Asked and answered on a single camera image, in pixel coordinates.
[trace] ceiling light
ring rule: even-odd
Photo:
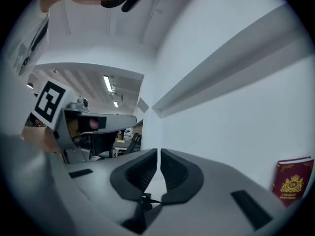
[[[30,89],[34,89],[33,83],[28,83],[27,86],[28,86]]]
[[[104,81],[105,81],[105,84],[106,84],[106,86],[107,86],[107,90],[108,90],[109,92],[112,92],[113,90],[112,90],[112,87],[110,86],[109,78],[108,78],[107,76],[104,76]]]

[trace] person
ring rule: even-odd
[[[25,84],[48,44],[49,9],[59,1],[62,0],[33,0],[16,22],[4,44],[2,58]],[[96,5],[101,4],[102,1],[114,0],[73,1]],[[71,120],[67,126],[70,136],[77,137],[79,134],[78,120]],[[90,120],[90,127],[98,129],[98,123]],[[25,126],[22,137],[24,140],[36,143],[44,151],[60,152],[53,132],[48,127]]]

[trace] gray surface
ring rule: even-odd
[[[254,232],[251,236],[275,235],[274,232],[278,232],[287,223],[287,221],[297,211],[300,204],[301,204],[301,200],[294,202],[285,210],[285,212],[283,213],[283,216],[276,217],[269,224],[267,224],[260,230],[257,230],[256,232]]]
[[[136,116],[132,115],[110,115],[110,114],[97,114],[97,113],[85,113],[82,112],[81,116],[87,117],[106,117],[106,128],[99,128],[97,131],[83,132],[83,134],[100,134],[111,133],[126,128],[133,127],[137,124]]]
[[[118,148],[128,148],[130,143],[131,143],[131,140],[125,140],[124,143],[117,143],[117,142],[115,142],[113,147],[114,148],[116,148],[116,147],[118,147]]]
[[[130,219],[135,212],[137,203],[123,200],[110,183],[110,174],[118,166],[148,152],[144,150],[116,158],[66,165],[68,172],[91,169],[93,172],[72,180],[100,213],[116,223]]]
[[[145,236],[248,235],[254,229],[230,195],[238,190],[246,190],[271,216],[283,213],[284,207],[274,195],[238,170],[191,154],[169,151],[197,164],[204,174],[204,185],[187,203],[164,206]]]
[[[7,188],[26,215],[47,235],[75,236],[75,223],[55,188],[47,154],[21,137],[3,135],[0,151],[0,168]]]
[[[54,184],[64,206],[75,224],[76,236],[136,235],[113,222],[110,218],[111,216],[103,216],[99,209],[96,209],[91,203],[90,197],[82,193],[73,179],[70,178],[59,157],[52,153],[49,153],[48,157],[52,165],[52,174],[55,180]],[[86,164],[88,163],[79,164],[77,165],[77,168],[79,169],[80,166]]]

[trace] book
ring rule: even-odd
[[[313,165],[314,159],[310,156],[278,161],[271,192],[282,201],[285,207],[303,197]]]

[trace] white wall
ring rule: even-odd
[[[158,85],[159,81],[156,78],[156,67],[154,66],[151,71],[147,71],[143,77],[138,102],[141,98],[146,105],[152,107],[155,102],[155,95],[157,95],[155,86],[158,87]]]
[[[153,109],[148,109],[143,116],[141,149],[161,148],[161,120]]]
[[[284,0],[192,0],[160,47],[156,102],[224,43],[283,3]]]
[[[269,189],[278,160],[315,154],[314,62],[161,119],[161,146],[229,164]]]

